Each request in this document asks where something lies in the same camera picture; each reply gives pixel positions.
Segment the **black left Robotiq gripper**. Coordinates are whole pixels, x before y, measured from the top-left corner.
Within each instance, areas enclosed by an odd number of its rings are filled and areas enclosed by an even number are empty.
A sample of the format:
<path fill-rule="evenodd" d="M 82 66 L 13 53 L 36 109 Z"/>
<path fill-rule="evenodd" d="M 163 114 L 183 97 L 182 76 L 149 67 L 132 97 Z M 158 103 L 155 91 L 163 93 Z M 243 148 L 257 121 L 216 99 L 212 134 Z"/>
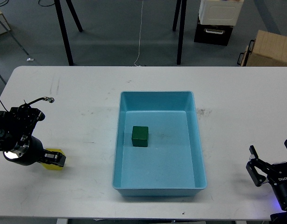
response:
<path fill-rule="evenodd" d="M 3 156 L 7 161 L 17 163 L 23 166 L 29 166 L 43 156 L 43 163 L 48 165 L 56 165 L 63 167 L 65 165 L 66 156 L 57 151 L 45 151 L 41 141 L 31 136 L 23 145 L 15 144 L 15 147 L 9 151 L 3 152 Z"/>

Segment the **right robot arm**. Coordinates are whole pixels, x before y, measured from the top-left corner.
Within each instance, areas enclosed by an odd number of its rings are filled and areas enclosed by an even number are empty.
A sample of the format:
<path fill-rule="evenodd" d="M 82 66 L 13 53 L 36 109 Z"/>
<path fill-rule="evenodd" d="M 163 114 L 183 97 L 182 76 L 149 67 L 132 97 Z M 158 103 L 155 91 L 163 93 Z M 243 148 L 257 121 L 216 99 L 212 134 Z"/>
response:
<path fill-rule="evenodd" d="M 271 224 L 287 224 L 287 162 L 269 164 L 259 159 L 256 149 L 250 146 L 251 153 L 246 169 L 255 186 L 269 183 L 283 210 L 270 215 Z"/>

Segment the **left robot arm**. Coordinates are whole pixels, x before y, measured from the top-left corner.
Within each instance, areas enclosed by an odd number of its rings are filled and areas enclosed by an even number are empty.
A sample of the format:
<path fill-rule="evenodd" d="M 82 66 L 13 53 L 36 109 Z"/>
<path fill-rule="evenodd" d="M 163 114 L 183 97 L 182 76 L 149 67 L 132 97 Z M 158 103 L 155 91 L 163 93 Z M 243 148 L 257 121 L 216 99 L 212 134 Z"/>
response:
<path fill-rule="evenodd" d="M 39 139 L 32 136 L 33 130 L 45 115 L 31 107 L 38 101 L 54 102 L 52 97 L 41 97 L 19 107 L 0 111 L 0 152 L 7 161 L 29 166 L 36 162 L 47 169 L 62 169 L 66 156 L 61 150 L 45 149 Z"/>

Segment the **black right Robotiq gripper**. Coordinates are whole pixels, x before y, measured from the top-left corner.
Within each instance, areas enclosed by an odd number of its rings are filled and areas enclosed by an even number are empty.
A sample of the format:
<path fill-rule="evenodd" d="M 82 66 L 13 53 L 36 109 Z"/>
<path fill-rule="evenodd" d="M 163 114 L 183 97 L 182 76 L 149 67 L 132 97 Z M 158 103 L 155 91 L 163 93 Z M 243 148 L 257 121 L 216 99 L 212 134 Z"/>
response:
<path fill-rule="evenodd" d="M 282 210 L 287 211 L 287 162 L 278 164 L 269 164 L 259 159 L 256 149 L 253 145 L 249 147 L 251 153 L 246 169 L 252 178 L 254 184 L 260 187 L 262 184 L 269 182 L 278 200 Z"/>

